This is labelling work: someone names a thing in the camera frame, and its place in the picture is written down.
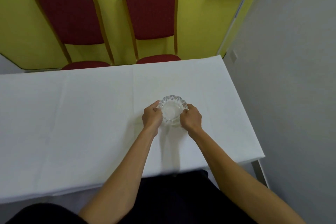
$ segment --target banquet chair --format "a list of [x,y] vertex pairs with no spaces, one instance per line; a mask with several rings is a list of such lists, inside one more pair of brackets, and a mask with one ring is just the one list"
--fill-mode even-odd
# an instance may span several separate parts
[[102,61],[72,62],[65,44],[105,44],[111,64],[114,59],[97,0],[35,0],[51,27],[68,65],[62,70],[110,66]]
[[[178,0],[123,0],[130,27],[137,64],[181,60],[177,56]],[[154,55],[139,59],[137,40],[174,36],[173,54]]]

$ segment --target chair back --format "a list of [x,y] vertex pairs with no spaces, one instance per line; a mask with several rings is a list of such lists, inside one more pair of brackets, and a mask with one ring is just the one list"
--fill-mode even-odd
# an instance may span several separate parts
[[178,0],[123,0],[128,17],[136,59],[138,40],[174,36],[177,55],[177,4]]
[[97,0],[36,0],[36,3],[69,63],[72,61],[64,44],[105,44],[114,64]]

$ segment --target white tablecloth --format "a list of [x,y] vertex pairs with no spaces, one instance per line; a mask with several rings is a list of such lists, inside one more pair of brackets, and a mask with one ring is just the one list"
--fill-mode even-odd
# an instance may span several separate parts
[[[0,202],[100,186],[166,95],[202,114],[236,162],[264,157],[220,56],[129,66],[0,75]],[[182,128],[159,129],[143,176],[207,166]]]

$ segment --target forearm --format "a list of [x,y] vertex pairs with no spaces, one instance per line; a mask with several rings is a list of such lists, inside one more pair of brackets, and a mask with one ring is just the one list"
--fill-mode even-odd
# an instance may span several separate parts
[[80,211],[90,224],[116,223],[133,207],[154,132],[143,129],[98,194]]
[[236,164],[202,129],[191,133],[220,190],[258,223],[304,223],[284,201]]

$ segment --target glass bowl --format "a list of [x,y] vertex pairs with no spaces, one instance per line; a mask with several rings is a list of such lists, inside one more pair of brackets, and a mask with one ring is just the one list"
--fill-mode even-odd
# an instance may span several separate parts
[[162,123],[176,127],[180,126],[180,114],[184,109],[188,110],[187,102],[175,95],[164,97],[157,108],[162,111]]

